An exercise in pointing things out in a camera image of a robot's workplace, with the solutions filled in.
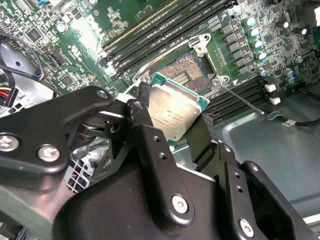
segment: black memory slot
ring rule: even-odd
[[[237,93],[238,95],[242,95],[244,93],[244,91],[246,91],[246,90],[247,90],[246,93],[251,93],[251,92],[256,91],[258,87],[259,87],[258,85],[251,85],[251,86],[246,87],[246,89],[244,89],[242,91],[236,91],[235,93]],[[211,108],[211,107],[220,105],[222,103],[231,103],[233,101],[233,99],[234,99],[234,95],[232,95],[229,92],[226,92],[226,94],[222,94],[219,99],[214,98],[212,101],[210,101],[207,108]]]
[[[254,104],[254,105],[260,105],[260,104],[263,104],[263,103],[265,103],[265,100],[259,100],[259,101],[257,101],[257,102],[253,102],[252,104]],[[248,111],[248,110],[250,110],[251,108],[248,106],[248,105],[244,105],[241,109],[237,109],[237,110],[233,110],[232,112],[230,112],[229,114],[228,114],[228,116],[224,116],[223,118],[220,118],[220,117],[217,117],[217,118],[213,118],[213,124],[214,125],[217,125],[217,124],[219,124],[219,123],[222,123],[222,122],[224,122],[224,121],[227,121],[227,120],[229,120],[229,119],[231,119],[231,118],[233,118],[233,117],[235,117],[235,116],[237,116],[237,115],[239,115],[239,114],[242,114],[242,113],[244,113],[244,112],[246,112],[246,111]]]
[[[246,100],[250,103],[254,103],[257,100],[263,100],[263,96],[261,96],[260,94],[253,95],[253,96],[247,97]],[[214,117],[225,116],[225,115],[228,115],[230,111],[240,110],[243,106],[246,106],[246,104],[243,101],[238,99],[237,101],[234,101],[232,105],[226,105],[225,107],[221,109],[215,109],[210,113],[213,114]]]
[[[114,39],[112,39],[112,42],[107,43],[106,45],[104,45],[102,48],[106,48],[108,47],[111,43],[113,43],[114,41],[117,41],[118,39],[122,38],[125,34],[127,34],[131,29],[135,28],[136,26],[138,26],[140,23],[142,23],[145,19],[147,19],[148,17],[150,17],[152,14],[154,14],[155,12],[158,12],[160,9],[164,8],[168,3],[170,3],[171,0],[167,0],[164,2],[164,4],[162,4],[161,6],[157,7],[155,10],[153,10],[152,12],[150,12],[149,14],[147,14],[144,18],[140,19],[138,22],[134,23],[133,25],[130,26],[130,28],[126,29],[124,32],[120,33],[118,36],[116,36]]]
[[[264,95],[260,94],[259,90],[254,91],[251,94],[246,94],[246,95],[242,95],[242,97],[244,99],[246,99],[247,101],[251,102],[253,100],[255,100],[257,97],[258,98],[263,98]],[[238,108],[239,104],[241,105],[245,105],[245,103],[243,101],[241,101],[240,99],[235,99],[232,98],[231,100],[229,100],[228,102],[222,102],[221,104],[218,104],[214,107],[210,107],[207,110],[209,112],[219,112],[219,113],[223,113],[225,110],[228,110],[229,108]]]
[[[167,46],[173,46],[174,44],[176,44],[176,40],[179,37],[188,33],[189,31],[191,31],[194,27],[207,21],[209,18],[217,15],[220,11],[228,8],[229,5],[226,5],[227,3],[228,2],[224,2],[224,3],[220,4],[219,6],[217,6],[217,4],[213,4],[212,6],[207,8],[204,12],[201,12],[201,14],[200,14],[201,16],[199,16],[199,17],[196,16],[195,18],[197,20],[195,20],[193,23],[187,24],[187,26],[185,28],[182,28],[182,30],[177,31],[176,33],[173,33],[171,35],[171,37],[167,38],[165,41],[163,41],[159,44],[156,44],[155,46],[153,46],[152,48],[150,48],[149,50],[147,50],[143,54],[141,54],[141,55],[135,57],[134,59],[132,59],[131,61],[129,61],[125,66],[122,66],[120,69],[118,69],[117,74],[121,76],[126,70],[130,69],[131,67],[133,67],[134,65],[136,65],[140,61],[144,60],[146,57],[152,55],[153,53],[155,53],[155,52],[157,52]]]
[[[177,9],[175,9],[173,12],[171,12],[168,16],[165,16],[160,21],[156,21],[154,24],[148,26],[147,28],[143,29],[139,28],[137,32],[132,33],[127,38],[128,41],[124,42],[123,44],[117,44],[113,52],[110,53],[111,56],[115,56],[121,51],[125,50],[126,48],[130,47],[134,42],[142,39],[143,37],[150,34],[152,31],[155,31],[157,28],[159,28],[162,24],[169,21],[169,19],[174,18],[175,15],[179,14],[180,12],[184,11],[186,8],[189,8],[191,5],[194,4],[196,0],[189,0],[186,1],[184,4],[179,6]]]

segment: cable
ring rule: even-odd
[[[29,73],[26,73],[24,71],[20,71],[20,70],[17,70],[17,69],[14,69],[14,68],[11,68],[9,66],[5,66],[5,65],[0,65],[0,69],[3,69],[5,71],[8,71],[8,72],[11,72],[13,74],[17,74],[17,75],[20,75],[22,77],[25,77],[27,79],[31,79],[33,81],[36,81],[37,83],[40,83],[44,86],[46,86],[48,89],[50,89],[51,91],[53,91],[54,93],[56,93],[58,96],[62,96],[64,95],[61,91],[59,91],[58,89],[56,89],[53,85],[51,85],[50,83],[46,82],[46,81],[37,81],[35,79],[35,77]]]
[[[0,91],[11,91],[12,89],[9,88],[9,87],[3,87],[3,86],[0,86]]]
[[[40,73],[44,74],[44,69],[42,68],[42,65],[41,65],[39,57],[37,56],[36,52],[28,45],[28,43],[26,43],[25,41],[23,41],[22,39],[20,39],[17,36],[14,36],[14,35],[11,35],[11,34],[7,34],[7,33],[4,33],[4,32],[0,32],[0,36],[6,37],[6,38],[10,38],[10,39],[14,39],[14,40],[16,40],[18,42],[21,42],[34,55],[35,60],[36,60],[36,62],[38,64]]]
[[[4,91],[0,91],[0,95],[2,95],[2,96],[6,96],[6,97],[9,97],[9,94],[8,94],[8,93],[6,93],[6,92],[4,92]]]

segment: microchip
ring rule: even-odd
[[[246,60],[245,60],[244,58],[241,58],[241,59],[235,61],[234,64],[235,64],[237,67],[241,67],[241,66],[243,66],[243,65],[246,64]]]
[[[71,11],[72,15],[77,15],[79,13],[79,10],[78,8],[74,8],[72,11]]]
[[[245,41],[245,39],[243,37],[238,39],[238,43],[243,43]]]
[[[309,46],[309,41],[308,40],[306,40],[306,41],[304,41],[304,42],[302,42],[301,43],[301,47],[304,49],[304,48],[306,48],[306,47],[308,47]]]
[[[230,33],[230,32],[232,32],[232,26],[230,25],[230,24],[228,24],[228,25],[226,25],[226,26],[224,26],[224,27],[222,27],[221,28],[221,32],[222,32],[222,34],[228,34],[228,33]]]
[[[276,13],[278,13],[278,12],[280,12],[281,11],[281,9],[280,9],[280,5],[277,5],[277,6],[275,6],[274,8],[273,8],[273,12],[276,14]]]
[[[243,47],[240,48],[240,50],[241,50],[242,52],[248,51],[248,47],[247,47],[247,46],[243,46]]]
[[[74,18],[75,19],[80,19],[82,17],[82,14],[79,12],[78,14],[74,15]]]
[[[231,26],[235,26],[238,24],[238,21],[237,20],[233,20],[232,22],[230,22]]]
[[[232,43],[233,41],[236,40],[236,35],[234,33],[232,33],[232,34],[226,36],[224,38],[224,40],[226,41],[227,44]]]
[[[274,71],[274,74],[277,75],[277,76],[281,75],[281,70],[280,70],[280,69],[275,70],[275,71]]]
[[[264,36],[264,41],[265,41],[266,43],[271,42],[273,39],[274,39],[274,38],[272,37],[272,34],[269,34],[269,35]]]
[[[66,85],[67,87],[70,86],[74,81],[69,75],[65,75],[63,78],[61,78],[61,81]]]
[[[264,69],[265,70],[271,70],[272,69],[271,63],[268,63],[268,64],[264,65]]]
[[[235,53],[233,53],[233,54],[231,55],[231,57],[232,57],[233,59],[239,59],[239,58],[242,58],[242,56],[243,56],[243,54],[242,54],[242,52],[241,52],[240,50],[236,51]]]
[[[313,68],[312,70],[311,70],[311,74],[313,75],[313,74],[317,74],[318,73],[318,69],[317,68]]]
[[[247,72],[249,72],[249,68],[247,66],[244,66],[242,68],[238,69],[239,74],[245,74]]]
[[[289,43],[289,44],[284,46],[284,49],[288,52],[288,51],[291,51],[293,47],[294,46],[292,45],[292,43]]]
[[[230,52],[234,52],[235,50],[239,49],[239,44],[237,42],[231,44],[230,46],[228,46]]]
[[[236,29],[236,30],[234,30],[234,32],[233,32],[235,35],[238,35],[238,34],[240,34],[241,33],[241,30],[238,28],[238,29]]]
[[[40,34],[40,32],[35,29],[35,28],[32,28],[28,33],[27,33],[28,37],[33,41],[33,42],[36,42],[38,41],[42,35]]]

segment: green circuit board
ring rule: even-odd
[[[194,2],[197,5],[179,11],[174,15],[177,19],[188,13],[192,14],[190,9],[196,11],[198,6],[205,4],[208,7],[203,8],[202,15],[194,14],[194,18],[208,17],[204,17],[192,29],[177,36],[176,43],[190,36],[210,34],[212,38],[206,46],[208,54],[217,72],[230,77],[229,87],[255,78],[261,67],[275,76],[278,88],[285,95],[292,92],[292,85],[284,75],[284,70],[287,68],[294,70],[298,80],[305,81],[307,84],[319,80],[318,42],[315,29],[301,25],[296,12],[297,6],[305,2],[304,0],[283,0],[279,4],[271,4],[269,0],[242,0],[241,4],[225,7],[210,17],[209,10],[213,11],[226,5],[226,1],[217,2],[212,7],[209,3],[214,2],[213,0],[53,0],[43,5],[40,5],[38,0],[4,0],[0,2],[2,12],[0,30],[20,37],[33,47],[43,63],[47,79],[62,92],[67,93],[87,85],[96,85],[116,96],[133,84],[133,76],[143,64],[170,49],[174,44],[151,52],[116,78],[114,78],[115,73],[109,71],[108,67],[99,64],[102,59],[112,53],[112,50],[105,50],[104,47],[137,24],[148,20],[150,15],[153,14],[157,21],[161,21],[187,2]],[[282,21],[286,13],[290,17],[289,27],[287,29],[276,27],[276,22]],[[248,36],[248,30],[251,27],[244,24],[247,17],[255,18],[253,27],[259,30],[258,36]],[[174,25],[175,21],[170,18],[167,23],[170,26]],[[224,34],[222,28],[227,25],[231,25],[232,29],[228,34]],[[304,36],[294,34],[293,29],[297,27],[307,28],[308,34]],[[235,59],[232,58],[234,50],[230,50],[231,43],[226,40],[229,34],[235,35],[232,42],[238,43],[239,48],[236,50],[241,51],[245,61],[241,67],[236,66]],[[121,41],[125,43],[128,39],[130,35]],[[261,49],[252,47],[255,39],[263,42],[262,51],[267,54],[264,61],[256,58]],[[140,51],[129,55],[130,61],[135,60],[150,48],[150,44],[146,44],[146,41],[145,39],[135,41],[120,52],[121,55],[125,56],[144,45]],[[21,50],[31,61],[33,60],[21,45],[12,42],[12,46]],[[62,64],[53,61],[51,57],[53,51],[57,54],[55,58],[62,59],[60,59]],[[173,52],[153,66],[153,70],[157,71],[188,51],[190,49],[185,47]],[[303,61],[297,63],[297,58],[302,58]],[[210,84],[200,93],[209,92]]]

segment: silver screw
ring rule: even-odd
[[[250,163],[251,167],[253,168],[253,170],[258,172],[258,167],[256,165],[254,165],[253,163]]]
[[[45,162],[54,162],[60,157],[60,151],[54,146],[42,146],[37,154]]]
[[[247,235],[249,238],[253,238],[255,235],[254,229],[252,226],[248,223],[247,220],[245,219],[240,219],[239,220],[239,225],[242,229],[242,231]]]
[[[0,136],[0,151],[11,152],[19,147],[19,140],[10,135]]]
[[[180,214],[185,214],[188,211],[188,203],[182,196],[174,195],[172,197],[172,204],[174,209]]]
[[[96,94],[97,94],[99,97],[103,98],[103,99],[107,99],[107,98],[108,98],[108,95],[106,94],[105,91],[98,90],[98,91],[96,91]]]

